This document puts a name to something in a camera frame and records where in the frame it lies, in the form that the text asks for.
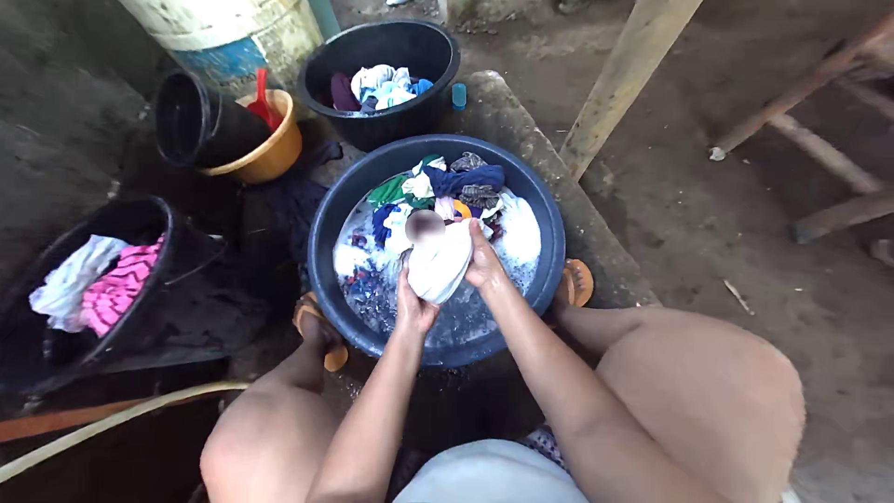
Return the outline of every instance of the green cloth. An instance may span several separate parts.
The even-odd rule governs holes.
[[[403,185],[408,178],[409,177],[406,175],[397,175],[387,182],[382,183],[369,193],[367,201],[369,201],[369,204],[372,204],[375,209],[379,209],[389,202],[395,202],[403,197],[401,185]]]
[[[403,194],[403,197],[405,197],[407,199],[407,204],[409,204],[413,208],[419,208],[419,209],[434,208],[434,198],[417,199],[416,196],[413,195],[413,192],[407,192],[406,194]]]
[[[428,166],[428,163],[430,163],[432,161],[436,161],[441,157],[442,156],[439,156],[437,154],[429,154],[422,158],[422,166]]]

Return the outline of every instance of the hose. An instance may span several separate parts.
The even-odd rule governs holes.
[[[84,440],[93,437],[94,435],[109,430],[110,428],[118,426],[119,424],[127,422],[144,413],[152,412],[174,402],[179,402],[181,400],[192,398],[194,396],[205,395],[207,393],[215,393],[219,391],[227,391],[230,389],[245,389],[248,387],[249,384],[247,382],[212,382],[210,384],[203,384],[201,386],[195,386],[193,388],[186,388],[181,389],[180,391],[174,391],[173,393],[168,393],[167,395],[152,398],[151,400],[143,402],[142,404],[136,404],[127,410],[112,414],[101,421],[94,422],[93,424],[89,424],[79,430],[73,431],[68,435],[53,440],[52,442],[46,444],[41,448],[32,450],[22,457],[13,459],[13,461],[10,461],[6,465],[0,466],[0,483],[12,479],[19,473],[28,470],[32,466],[42,461],[46,461],[50,457],[63,452],[65,449],[72,448],[80,444]]]

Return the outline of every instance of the pink striped cloth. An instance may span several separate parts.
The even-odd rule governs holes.
[[[102,338],[133,305],[158,260],[164,234],[155,244],[128,246],[114,269],[89,286],[81,297],[80,318]]]

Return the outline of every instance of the orange bucket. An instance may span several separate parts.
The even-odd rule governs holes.
[[[236,103],[245,107],[254,101],[256,96],[256,92],[251,93],[237,99]],[[283,116],[283,123],[276,128],[270,138],[245,157],[223,166],[199,169],[201,173],[208,176],[232,173],[243,183],[254,185],[273,180],[295,164],[303,146],[301,131],[295,121],[295,102],[284,90],[267,90],[267,102]]]

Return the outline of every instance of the hand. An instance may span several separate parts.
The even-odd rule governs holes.
[[[481,226],[477,222],[473,222],[468,227],[472,234],[472,261],[468,264],[466,270],[466,281],[477,288],[489,285],[495,285],[503,279],[509,279],[506,271],[503,270],[500,259],[497,257],[496,251],[489,242],[483,232]]]
[[[409,268],[403,268],[397,282],[397,323],[394,332],[424,336],[438,317],[441,306],[423,301],[409,287]]]

